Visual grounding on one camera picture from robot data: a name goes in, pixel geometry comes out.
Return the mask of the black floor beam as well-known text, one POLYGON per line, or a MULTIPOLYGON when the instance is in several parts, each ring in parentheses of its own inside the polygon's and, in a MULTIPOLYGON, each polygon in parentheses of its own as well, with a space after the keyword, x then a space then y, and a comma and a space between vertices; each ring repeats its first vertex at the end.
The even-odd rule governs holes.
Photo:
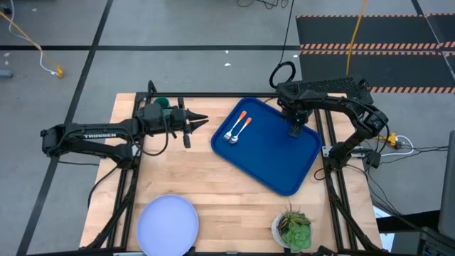
POLYGON ((423 227, 438 230, 440 210, 431 210, 409 215, 395 215, 377 218, 380 233, 398 233, 421 230, 423 227))

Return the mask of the succulent plant in white pot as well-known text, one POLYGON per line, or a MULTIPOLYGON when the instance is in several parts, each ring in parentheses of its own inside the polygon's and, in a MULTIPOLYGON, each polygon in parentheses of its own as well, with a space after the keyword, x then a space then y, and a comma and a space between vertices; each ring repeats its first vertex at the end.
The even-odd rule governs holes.
POLYGON ((292 252, 309 249, 312 244, 312 223, 301 210, 292 204, 272 221, 271 233, 274 241, 292 252))

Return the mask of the lavender round plate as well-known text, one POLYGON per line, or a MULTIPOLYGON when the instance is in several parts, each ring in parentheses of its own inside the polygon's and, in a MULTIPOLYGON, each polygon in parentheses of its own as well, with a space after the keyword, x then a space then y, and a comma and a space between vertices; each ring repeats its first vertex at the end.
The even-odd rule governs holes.
POLYGON ((141 212, 136 240, 146 256, 183 256, 198 236, 199 219, 193 204, 167 194, 153 199, 141 212))

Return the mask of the black aluminium table frame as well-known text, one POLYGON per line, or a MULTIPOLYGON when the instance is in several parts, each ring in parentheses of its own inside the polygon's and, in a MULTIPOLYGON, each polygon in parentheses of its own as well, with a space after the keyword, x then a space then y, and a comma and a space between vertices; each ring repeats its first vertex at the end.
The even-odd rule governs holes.
POLYGON ((199 217, 195 248, 199 253, 220 256, 253 252, 280 253, 272 237, 272 221, 287 208, 308 215, 312 227, 311 249, 325 246, 332 250, 350 248, 352 242, 344 219, 333 221, 325 181, 323 159, 318 156, 293 196, 280 196, 243 171, 216 155, 210 139, 240 94, 202 92, 185 95, 186 106, 208 116, 209 121, 191 135, 191 147, 181 139, 163 136, 147 138, 138 171, 119 171, 103 159, 97 172, 98 187, 92 195, 80 245, 88 246, 106 226, 116 202, 127 192, 131 178, 138 184, 133 204, 122 214, 109 239, 112 247, 137 251, 137 222, 145 205, 155 197, 172 193, 188 199, 199 217))

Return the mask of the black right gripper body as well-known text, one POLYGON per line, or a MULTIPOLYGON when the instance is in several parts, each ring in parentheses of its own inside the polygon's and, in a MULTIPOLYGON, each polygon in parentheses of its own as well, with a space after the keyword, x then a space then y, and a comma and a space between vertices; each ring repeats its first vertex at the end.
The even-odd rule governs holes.
POLYGON ((308 122, 308 111, 283 109, 283 117, 291 122, 289 135, 297 138, 301 134, 302 127, 308 122))

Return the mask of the orange-handled metal spoon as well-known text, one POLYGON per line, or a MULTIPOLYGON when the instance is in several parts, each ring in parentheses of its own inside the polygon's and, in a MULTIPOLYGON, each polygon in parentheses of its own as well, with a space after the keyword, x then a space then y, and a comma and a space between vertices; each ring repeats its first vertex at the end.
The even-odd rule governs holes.
POLYGON ((231 144, 235 144, 235 143, 238 142, 239 136, 241 135, 241 133, 243 132, 243 130, 247 127, 247 125, 248 125, 251 121, 252 121, 252 118, 251 118, 251 117, 248 117, 247 120, 245 121, 245 123, 243 124, 242 128, 239 130, 239 132, 238 132, 236 135, 234 135, 234 136, 232 136, 232 137, 230 138, 230 143, 231 143, 231 144))

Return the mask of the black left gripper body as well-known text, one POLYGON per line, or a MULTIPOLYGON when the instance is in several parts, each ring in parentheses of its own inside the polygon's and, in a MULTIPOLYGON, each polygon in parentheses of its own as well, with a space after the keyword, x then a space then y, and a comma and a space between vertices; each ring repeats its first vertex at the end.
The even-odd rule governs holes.
POLYGON ((177 136, 175 132, 183 132, 183 144, 184 147, 189 149, 191 147, 191 141, 189 138, 190 134, 190 124, 188 121, 188 115, 186 113, 184 99, 182 97, 177 98, 177 105, 172 107, 171 110, 171 133, 172 136, 176 139, 177 136))

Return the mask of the green plastic cup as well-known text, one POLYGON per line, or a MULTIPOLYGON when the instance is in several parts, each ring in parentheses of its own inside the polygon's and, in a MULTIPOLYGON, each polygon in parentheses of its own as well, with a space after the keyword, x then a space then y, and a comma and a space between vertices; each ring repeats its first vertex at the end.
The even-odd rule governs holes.
POLYGON ((154 100, 154 103, 158 104, 162 108, 163 114, 165 116, 169 116, 171 114, 172 106, 166 97, 157 97, 154 100))

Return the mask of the small black adapter box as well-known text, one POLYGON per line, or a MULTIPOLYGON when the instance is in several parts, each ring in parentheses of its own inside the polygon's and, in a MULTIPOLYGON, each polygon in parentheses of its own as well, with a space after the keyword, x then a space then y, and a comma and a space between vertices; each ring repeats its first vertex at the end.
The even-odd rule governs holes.
POLYGON ((377 169, 380 165, 381 154, 376 151, 371 151, 365 159, 368 166, 377 169))

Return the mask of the orange-handled metal fork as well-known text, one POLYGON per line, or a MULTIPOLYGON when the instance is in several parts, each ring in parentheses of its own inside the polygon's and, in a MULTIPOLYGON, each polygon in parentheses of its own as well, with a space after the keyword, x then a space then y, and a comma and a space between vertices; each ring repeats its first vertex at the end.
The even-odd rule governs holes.
POLYGON ((245 110, 241 111, 240 113, 240 116, 237 118, 236 122, 234 123, 234 125, 232 125, 232 127, 230 128, 230 130, 228 130, 225 135, 223 136, 223 139, 225 141, 229 141, 230 142, 230 138, 232 136, 234 136, 235 134, 233 134, 236 126, 244 119, 244 117, 246 116, 247 112, 245 110))

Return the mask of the blue plastic tray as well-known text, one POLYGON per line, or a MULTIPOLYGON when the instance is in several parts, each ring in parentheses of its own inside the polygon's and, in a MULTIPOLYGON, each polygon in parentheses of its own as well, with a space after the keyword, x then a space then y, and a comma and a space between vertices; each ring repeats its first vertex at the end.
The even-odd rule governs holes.
POLYGON ((289 135, 291 122, 279 110, 255 97, 241 99, 210 140, 212 150, 282 196, 295 194, 321 150, 321 138, 307 126, 289 135), (252 119, 232 144, 223 139, 242 112, 252 119))

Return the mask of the black mat with hazard stripes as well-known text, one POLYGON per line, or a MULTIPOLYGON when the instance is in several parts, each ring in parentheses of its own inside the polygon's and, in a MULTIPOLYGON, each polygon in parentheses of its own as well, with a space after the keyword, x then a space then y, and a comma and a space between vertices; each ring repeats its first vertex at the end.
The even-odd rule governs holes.
POLYGON ((300 15, 304 80, 359 75, 376 93, 455 94, 455 13, 300 15))

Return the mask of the black perforated equipment box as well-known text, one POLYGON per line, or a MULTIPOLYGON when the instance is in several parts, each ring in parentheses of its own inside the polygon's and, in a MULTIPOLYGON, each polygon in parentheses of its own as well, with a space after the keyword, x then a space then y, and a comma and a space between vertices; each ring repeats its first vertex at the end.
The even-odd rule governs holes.
POLYGON ((313 91, 319 94, 344 93, 348 98, 358 100, 363 104, 374 103, 370 94, 370 86, 366 79, 359 77, 333 78, 317 81, 291 81, 279 83, 276 93, 279 98, 297 97, 304 91, 313 91))

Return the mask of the grey cabinet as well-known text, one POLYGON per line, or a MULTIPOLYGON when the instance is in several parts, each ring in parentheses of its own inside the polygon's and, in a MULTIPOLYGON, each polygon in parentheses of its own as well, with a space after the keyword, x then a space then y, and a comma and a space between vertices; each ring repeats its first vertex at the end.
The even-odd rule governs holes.
POLYGON ((442 235, 455 240, 455 130, 449 135, 438 229, 442 235))

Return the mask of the dark equipment case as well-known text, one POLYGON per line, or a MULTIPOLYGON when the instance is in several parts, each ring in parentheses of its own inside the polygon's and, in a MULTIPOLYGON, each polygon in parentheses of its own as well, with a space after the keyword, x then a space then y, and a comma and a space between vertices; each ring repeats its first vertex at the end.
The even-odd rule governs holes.
POLYGON ((391 252, 414 256, 455 256, 455 240, 424 227, 422 232, 396 233, 391 252))

